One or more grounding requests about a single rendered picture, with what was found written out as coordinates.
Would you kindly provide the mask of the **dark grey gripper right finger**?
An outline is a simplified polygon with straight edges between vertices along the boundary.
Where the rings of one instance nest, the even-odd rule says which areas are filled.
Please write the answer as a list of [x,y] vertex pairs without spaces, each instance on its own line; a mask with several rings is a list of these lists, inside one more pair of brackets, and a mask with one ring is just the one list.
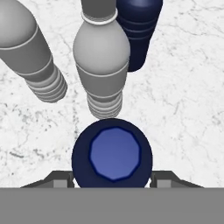
[[153,171],[150,188],[200,188],[200,185],[180,179],[173,171]]

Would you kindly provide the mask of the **dark blue bottle with cap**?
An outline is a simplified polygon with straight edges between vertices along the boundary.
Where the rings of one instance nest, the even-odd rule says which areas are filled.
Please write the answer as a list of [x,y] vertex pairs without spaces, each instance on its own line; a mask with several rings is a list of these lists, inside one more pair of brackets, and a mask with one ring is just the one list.
[[152,172],[151,146],[131,122],[104,119],[85,128],[72,153],[73,176],[84,187],[144,187]]

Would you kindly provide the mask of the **grey plastic bottle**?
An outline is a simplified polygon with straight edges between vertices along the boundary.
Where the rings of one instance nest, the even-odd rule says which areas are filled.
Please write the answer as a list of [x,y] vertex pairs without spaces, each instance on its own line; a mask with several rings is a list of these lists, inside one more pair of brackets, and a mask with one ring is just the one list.
[[117,23],[116,0],[81,0],[83,23],[73,42],[73,57],[98,119],[119,114],[130,61],[130,43]]
[[0,0],[0,59],[42,101],[54,103],[67,83],[32,13],[18,0]]

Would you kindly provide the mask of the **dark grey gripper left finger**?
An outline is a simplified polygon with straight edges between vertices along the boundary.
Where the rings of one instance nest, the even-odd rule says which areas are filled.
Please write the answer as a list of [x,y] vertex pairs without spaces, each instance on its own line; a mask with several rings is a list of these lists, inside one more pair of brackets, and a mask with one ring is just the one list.
[[74,188],[74,175],[71,171],[52,171],[46,178],[24,188]]

